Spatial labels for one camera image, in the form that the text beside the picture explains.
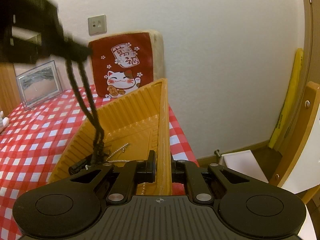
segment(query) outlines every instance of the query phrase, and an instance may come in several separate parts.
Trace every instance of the yellow plastic tray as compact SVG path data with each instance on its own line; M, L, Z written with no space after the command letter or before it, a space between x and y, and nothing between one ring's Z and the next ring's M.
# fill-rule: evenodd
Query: yellow plastic tray
M171 156L167 79L159 79L97 109L105 131L105 152L114 152L126 143L124 153L111 160L148 158L156 152L156 182L146 185L146 195L171 195ZM86 119L64 150L49 178L49 183L69 176L68 168L92 154L95 129Z

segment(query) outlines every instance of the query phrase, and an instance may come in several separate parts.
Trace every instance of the checkered tablecloth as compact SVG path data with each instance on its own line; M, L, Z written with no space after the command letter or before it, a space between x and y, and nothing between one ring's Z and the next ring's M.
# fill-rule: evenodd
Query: checkered tablecloth
M84 89L80 89L86 100ZM95 104L100 107L109 98L99 98L91 86ZM12 207L21 194L43 186L61 157L61 153L85 119L72 90L32 110L22 105L9 115L10 125L0 135L0 236L15 240L21 235L12 216ZM190 145L169 109L170 147L175 160L196 162ZM174 183L175 195L183 186Z

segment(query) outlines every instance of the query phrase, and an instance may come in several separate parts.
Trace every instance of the glass photo frame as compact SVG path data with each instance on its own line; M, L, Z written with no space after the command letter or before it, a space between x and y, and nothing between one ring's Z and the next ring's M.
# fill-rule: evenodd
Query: glass photo frame
M62 93L54 60L18 75L17 83L26 110Z

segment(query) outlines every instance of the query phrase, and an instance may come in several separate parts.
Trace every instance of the black cord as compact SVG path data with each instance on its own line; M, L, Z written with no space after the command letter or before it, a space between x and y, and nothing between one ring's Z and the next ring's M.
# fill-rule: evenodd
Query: black cord
M78 100L79 106L82 109L82 111L84 112L84 114L86 115L86 117L88 118L88 120L90 121L90 123L96 129L95 137L93 140L93 153L92 153L92 158L91 158L91 165L101 163L101 162L103 162L103 157L104 157L104 153L103 153L104 130L99 123L98 112L97 112L96 106L93 101L93 96L92 96L92 93L90 90L88 78L87 78L85 70L84 70L84 65L83 65L83 63L78 63L79 73L81 76L81 80L84 84L85 93L87 94L87 98L89 101L89 105L90 105L92 114L87 109L87 106L85 105L84 100L80 94L80 91L78 89L78 85L76 83L76 79L75 79L75 76L73 73L72 62L70 59L66 60L66 65L67 65L68 78L69 78L72 90L75 94L75 97Z

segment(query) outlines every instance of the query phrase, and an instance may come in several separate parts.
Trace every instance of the cat ear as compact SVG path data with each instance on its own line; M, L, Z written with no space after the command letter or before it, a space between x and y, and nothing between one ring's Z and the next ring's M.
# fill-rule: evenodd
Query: cat ear
M130 79L133 79L132 71L128 69L127 71L124 72L124 75Z

